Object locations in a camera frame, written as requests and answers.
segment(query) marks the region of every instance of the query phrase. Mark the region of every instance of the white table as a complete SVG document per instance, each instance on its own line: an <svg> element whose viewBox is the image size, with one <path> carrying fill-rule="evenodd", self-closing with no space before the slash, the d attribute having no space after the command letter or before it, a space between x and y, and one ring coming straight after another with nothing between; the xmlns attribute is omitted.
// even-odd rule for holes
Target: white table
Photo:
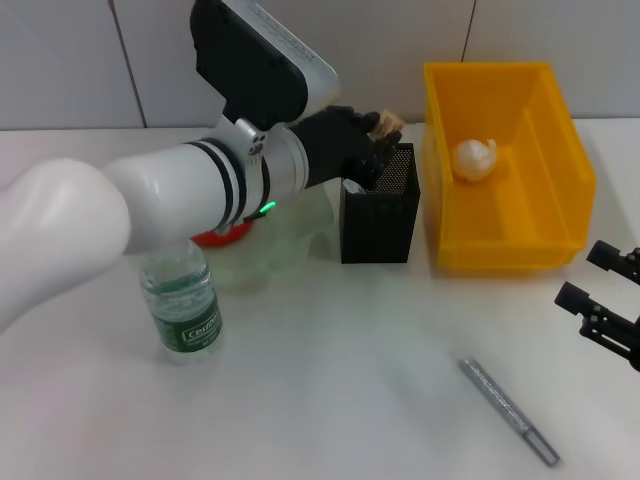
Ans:
<svg viewBox="0 0 640 480"><path fill-rule="evenodd" d="M640 245L639 120L576 122L599 176L591 241ZM203 130L0 133L5 183L54 155L93 164ZM420 149L421 127L405 139ZM329 186L336 199L336 185ZM304 268L221 294L217 358L158 355L130 259L0 338L0 478L638 478L640 374L553 304L570 280L635 318L630 282L584 261L516 280L438 276L419 214L407 265ZM480 361L563 457L549 469L456 366Z"/></svg>

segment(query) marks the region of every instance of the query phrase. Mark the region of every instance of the green bottle label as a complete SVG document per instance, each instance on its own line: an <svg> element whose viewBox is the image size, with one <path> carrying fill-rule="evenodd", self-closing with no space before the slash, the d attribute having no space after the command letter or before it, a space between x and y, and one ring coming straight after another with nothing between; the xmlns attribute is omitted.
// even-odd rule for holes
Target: green bottle label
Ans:
<svg viewBox="0 0 640 480"><path fill-rule="evenodd" d="M215 296L209 307L186 322L168 322L153 315L160 338L167 348L176 352L197 352L211 345L222 329L222 318Z"/></svg>

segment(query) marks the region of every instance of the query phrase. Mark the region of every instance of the red object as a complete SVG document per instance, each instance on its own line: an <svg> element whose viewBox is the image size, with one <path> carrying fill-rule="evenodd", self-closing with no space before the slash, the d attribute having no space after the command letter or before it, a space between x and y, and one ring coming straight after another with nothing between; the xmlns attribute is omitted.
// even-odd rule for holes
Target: red object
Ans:
<svg viewBox="0 0 640 480"><path fill-rule="evenodd" d="M252 225L253 222L247 222L237 227L231 227L226 235L218 235L213 232L201 233L193 237L192 240L201 247L224 247L244 237L251 230Z"/></svg>

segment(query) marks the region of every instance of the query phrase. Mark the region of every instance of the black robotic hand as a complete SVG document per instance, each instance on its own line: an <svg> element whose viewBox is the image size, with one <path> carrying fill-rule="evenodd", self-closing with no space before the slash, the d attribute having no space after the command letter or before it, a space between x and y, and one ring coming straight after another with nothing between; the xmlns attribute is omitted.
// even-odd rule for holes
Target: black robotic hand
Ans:
<svg viewBox="0 0 640 480"><path fill-rule="evenodd" d="M393 132L371 140L368 133L378 120L376 112L362 115L351 107L328 107L291 127L309 160L306 186L342 177L373 188L402 138L400 132Z"/></svg>

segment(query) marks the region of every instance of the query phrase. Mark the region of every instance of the green indicator light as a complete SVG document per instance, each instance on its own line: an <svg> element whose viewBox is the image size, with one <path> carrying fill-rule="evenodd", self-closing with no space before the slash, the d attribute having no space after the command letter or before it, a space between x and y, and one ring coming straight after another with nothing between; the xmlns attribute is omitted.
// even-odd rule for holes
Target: green indicator light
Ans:
<svg viewBox="0 0 640 480"><path fill-rule="evenodd" d="M269 202L264 207L262 207L260 209L260 213L268 212L269 210L271 210L275 206L276 206L276 202Z"/></svg>

